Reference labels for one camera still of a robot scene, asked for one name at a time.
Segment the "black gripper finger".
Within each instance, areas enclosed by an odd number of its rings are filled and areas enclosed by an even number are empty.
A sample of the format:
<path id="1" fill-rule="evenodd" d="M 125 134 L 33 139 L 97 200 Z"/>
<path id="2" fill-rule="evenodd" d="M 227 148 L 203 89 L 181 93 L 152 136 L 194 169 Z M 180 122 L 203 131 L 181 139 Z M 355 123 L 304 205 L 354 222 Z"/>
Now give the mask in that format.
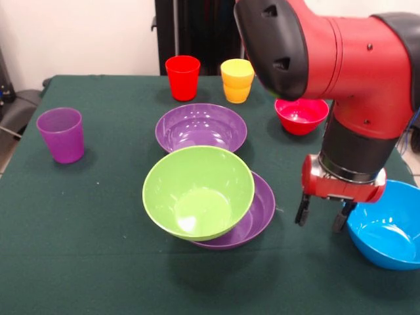
<path id="1" fill-rule="evenodd" d="M 303 193 L 301 202 L 295 217 L 295 224 L 304 226 L 309 214 L 310 195 Z"/>
<path id="2" fill-rule="evenodd" d="M 335 217 L 332 230 L 334 233 L 339 233 L 342 231 L 343 227 L 345 226 L 348 216 L 350 213 L 355 209 L 356 202 L 353 201 L 347 201 L 344 202 L 343 208 L 337 213 L 337 216 Z"/>

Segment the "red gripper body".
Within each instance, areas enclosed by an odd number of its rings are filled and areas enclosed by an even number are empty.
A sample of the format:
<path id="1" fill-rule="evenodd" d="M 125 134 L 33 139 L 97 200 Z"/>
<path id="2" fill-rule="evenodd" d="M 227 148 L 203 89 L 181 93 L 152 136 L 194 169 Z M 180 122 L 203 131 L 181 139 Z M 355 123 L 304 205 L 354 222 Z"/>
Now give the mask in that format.
<path id="1" fill-rule="evenodd" d="M 375 203 L 385 191 L 387 172 L 382 168 L 373 182 L 349 182 L 328 173 L 319 162 L 318 156 L 309 154 L 303 162 L 301 185 L 303 194 L 308 196 Z"/>

